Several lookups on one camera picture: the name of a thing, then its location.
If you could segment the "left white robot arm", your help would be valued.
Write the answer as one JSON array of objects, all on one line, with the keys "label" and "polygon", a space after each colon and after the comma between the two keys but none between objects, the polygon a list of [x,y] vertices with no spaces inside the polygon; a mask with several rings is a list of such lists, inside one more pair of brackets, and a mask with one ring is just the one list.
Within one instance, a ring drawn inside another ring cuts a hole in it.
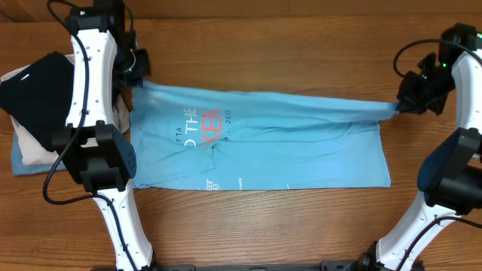
[{"label": "left white robot arm", "polygon": [[133,194],[136,153],[114,123],[116,87],[140,84],[149,75],[145,50],[136,43],[131,10],[122,1],[95,1],[72,6],[62,25],[74,49],[72,102],[63,130],[53,146],[72,179],[92,199],[108,229],[115,270],[155,270],[157,263],[139,218]]}]

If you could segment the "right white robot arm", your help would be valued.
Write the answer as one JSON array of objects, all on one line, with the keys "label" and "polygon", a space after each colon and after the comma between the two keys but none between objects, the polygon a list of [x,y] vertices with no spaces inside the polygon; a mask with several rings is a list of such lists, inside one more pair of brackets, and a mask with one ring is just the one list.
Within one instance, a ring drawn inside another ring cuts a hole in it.
[{"label": "right white robot arm", "polygon": [[418,63],[419,73],[402,76],[398,111],[441,114],[451,91],[456,91],[456,128],[423,161],[418,192],[401,220],[373,243],[347,270],[423,270],[417,258],[454,221],[481,208],[481,170],[470,166],[481,157],[481,33],[457,23],[440,38],[437,53]]}]

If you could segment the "light blue printed t-shirt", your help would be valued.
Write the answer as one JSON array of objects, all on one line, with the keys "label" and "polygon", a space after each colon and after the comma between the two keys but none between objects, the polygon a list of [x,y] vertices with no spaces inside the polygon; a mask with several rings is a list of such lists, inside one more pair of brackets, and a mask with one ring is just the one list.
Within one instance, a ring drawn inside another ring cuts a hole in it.
[{"label": "light blue printed t-shirt", "polygon": [[388,187],[380,122],[389,102],[214,91],[133,89],[138,188],[298,190]]}]

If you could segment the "folded beige garment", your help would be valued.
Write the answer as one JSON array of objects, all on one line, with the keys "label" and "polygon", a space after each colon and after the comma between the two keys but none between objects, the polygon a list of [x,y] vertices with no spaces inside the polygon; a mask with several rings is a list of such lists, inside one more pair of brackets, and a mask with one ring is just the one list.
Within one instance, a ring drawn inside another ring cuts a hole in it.
[{"label": "folded beige garment", "polygon": [[2,77],[1,108],[12,119],[23,166],[47,165],[58,157],[52,135],[66,126],[72,99],[75,57],[52,52]]}]

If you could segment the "folded blue denim garment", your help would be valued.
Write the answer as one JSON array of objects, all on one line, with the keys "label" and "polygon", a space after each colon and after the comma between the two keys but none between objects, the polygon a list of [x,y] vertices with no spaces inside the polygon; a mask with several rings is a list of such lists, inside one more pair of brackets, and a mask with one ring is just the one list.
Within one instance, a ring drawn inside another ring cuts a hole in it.
[{"label": "folded blue denim garment", "polygon": [[48,172],[58,158],[56,151],[46,151],[33,137],[14,134],[11,168],[15,176]]}]

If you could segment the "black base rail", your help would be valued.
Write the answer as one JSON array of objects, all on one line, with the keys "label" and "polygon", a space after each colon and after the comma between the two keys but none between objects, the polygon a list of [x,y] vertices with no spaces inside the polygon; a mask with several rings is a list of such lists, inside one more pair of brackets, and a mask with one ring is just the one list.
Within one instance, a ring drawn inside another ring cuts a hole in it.
[{"label": "black base rail", "polygon": [[160,265],[156,271],[355,271],[355,260],[326,260],[317,264],[240,265],[240,266],[194,266]]}]

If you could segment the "folded black garment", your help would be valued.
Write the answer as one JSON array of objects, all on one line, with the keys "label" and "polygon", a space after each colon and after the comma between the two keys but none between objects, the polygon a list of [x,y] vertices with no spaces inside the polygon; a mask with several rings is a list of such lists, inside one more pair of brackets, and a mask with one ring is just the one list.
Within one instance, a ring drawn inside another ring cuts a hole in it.
[{"label": "folded black garment", "polygon": [[72,101],[74,65],[52,52],[1,83],[1,108],[47,151],[52,135],[64,129]]}]

